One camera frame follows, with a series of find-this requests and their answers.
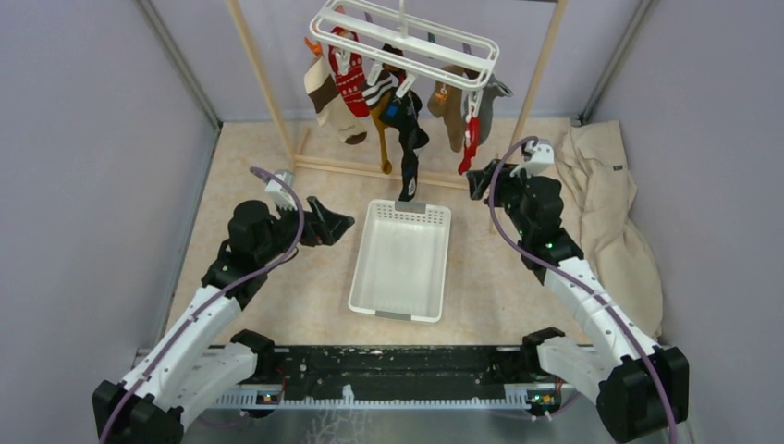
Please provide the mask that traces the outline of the red character sock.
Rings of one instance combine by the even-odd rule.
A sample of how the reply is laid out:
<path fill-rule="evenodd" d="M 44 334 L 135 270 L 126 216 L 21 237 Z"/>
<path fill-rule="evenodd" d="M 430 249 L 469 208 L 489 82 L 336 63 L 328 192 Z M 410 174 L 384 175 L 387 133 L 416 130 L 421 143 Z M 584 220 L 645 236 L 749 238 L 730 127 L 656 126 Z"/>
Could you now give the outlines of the red character sock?
<path fill-rule="evenodd" d="M 477 116 L 468 113 L 465 117 L 463 135 L 463 155 L 458 166 L 458 173 L 463 175 L 472 168 L 472 159 L 476 156 L 480 136 L 480 125 Z"/>

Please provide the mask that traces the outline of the black blue sock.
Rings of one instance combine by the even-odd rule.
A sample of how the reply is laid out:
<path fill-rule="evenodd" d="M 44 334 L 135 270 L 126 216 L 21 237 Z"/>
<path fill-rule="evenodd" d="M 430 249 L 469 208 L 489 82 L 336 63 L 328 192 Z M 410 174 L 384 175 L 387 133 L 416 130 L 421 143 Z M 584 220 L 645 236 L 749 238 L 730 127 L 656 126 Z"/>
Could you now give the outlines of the black blue sock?
<path fill-rule="evenodd" d="M 397 91 L 393 91 L 380 115 L 382 123 L 398 131 L 398 143 L 402 149 L 402 189 L 398 196 L 401 202 L 409 202 L 415 197 L 419 154 L 430 141 L 429 135 L 419 125 L 422 108 L 422 100 L 416 92 L 408 91 L 403 97 L 398 97 Z"/>

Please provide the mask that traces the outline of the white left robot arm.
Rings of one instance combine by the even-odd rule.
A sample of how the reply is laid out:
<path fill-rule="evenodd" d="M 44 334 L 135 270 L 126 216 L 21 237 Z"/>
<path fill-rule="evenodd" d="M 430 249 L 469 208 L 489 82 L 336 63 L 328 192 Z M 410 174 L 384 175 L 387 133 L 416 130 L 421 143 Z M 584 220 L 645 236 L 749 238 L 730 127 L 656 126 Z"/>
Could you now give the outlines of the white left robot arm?
<path fill-rule="evenodd" d="M 336 244 L 352 216 L 328 210 L 316 197 L 308 208 L 249 200 L 227 223 L 228 237 L 202 277 L 189 307 L 152 350 L 116 383 L 92 394 L 102 443 L 179 443 L 187 429 L 228 389 L 249 379 L 281 377 L 273 340 L 243 329 L 214 356 L 214 338 L 247 307 L 269 273 L 301 246 Z"/>

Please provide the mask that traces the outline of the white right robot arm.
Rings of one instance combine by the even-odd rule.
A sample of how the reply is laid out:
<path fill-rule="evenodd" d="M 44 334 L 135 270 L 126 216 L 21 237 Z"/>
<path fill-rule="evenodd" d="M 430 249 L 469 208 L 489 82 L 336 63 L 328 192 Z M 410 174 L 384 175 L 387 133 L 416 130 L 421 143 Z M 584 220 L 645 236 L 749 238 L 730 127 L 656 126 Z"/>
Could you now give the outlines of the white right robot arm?
<path fill-rule="evenodd" d="M 599 282 L 562 225 L 560 182 L 498 160 L 466 178 L 474 201 L 509 217 L 519 236 L 511 246 L 593 343 L 587 351 L 553 327 L 532 333 L 523 339 L 523 374 L 570 383 L 594 404 L 618 443 L 662 430 L 669 442 L 678 442 L 689 410 L 689 362 L 678 348 L 660 345 L 637 327 Z"/>

